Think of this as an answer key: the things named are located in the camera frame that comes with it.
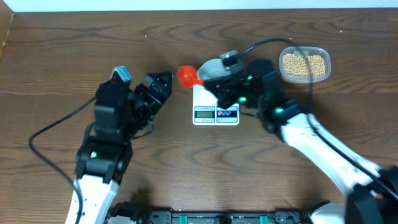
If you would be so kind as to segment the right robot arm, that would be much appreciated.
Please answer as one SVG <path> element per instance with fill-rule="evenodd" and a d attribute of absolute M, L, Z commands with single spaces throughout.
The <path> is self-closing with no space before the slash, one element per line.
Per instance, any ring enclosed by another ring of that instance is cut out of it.
<path fill-rule="evenodd" d="M 306 107 L 285 95 L 270 60 L 230 70 L 222 60 L 210 60 L 198 77 L 219 107 L 239 103 L 257 109 L 269 133 L 310 159 L 343 194 L 344 205 L 321 203 L 304 214 L 305 223 L 397 223 L 397 167 L 383 169 L 327 131 Z"/>

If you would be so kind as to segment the red plastic measuring scoop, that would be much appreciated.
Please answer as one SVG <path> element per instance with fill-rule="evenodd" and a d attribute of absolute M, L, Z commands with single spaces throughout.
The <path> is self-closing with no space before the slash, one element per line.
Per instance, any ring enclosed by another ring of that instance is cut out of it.
<path fill-rule="evenodd" d="M 181 66 L 177 71 L 178 80 L 186 89 L 192 88 L 194 85 L 203 86 L 204 80 L 198 78 L 198 73 L 195 67 L 191 65 Z"/>

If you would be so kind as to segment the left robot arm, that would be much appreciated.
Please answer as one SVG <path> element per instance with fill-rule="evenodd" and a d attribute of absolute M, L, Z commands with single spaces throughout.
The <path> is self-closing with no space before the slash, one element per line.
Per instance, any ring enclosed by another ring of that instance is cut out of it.
<path fill-rule="evenodd" d="M 76 154 L 77 192 L 67 223 L 104 223 L 131 161 L 131 141 L 154 124 L 172 93 L 171 72 L 148 73 L 145 84 L 130 89 L 131 77 L 114 71 L 96 91 L 95 120 L 85 131 Z"/>

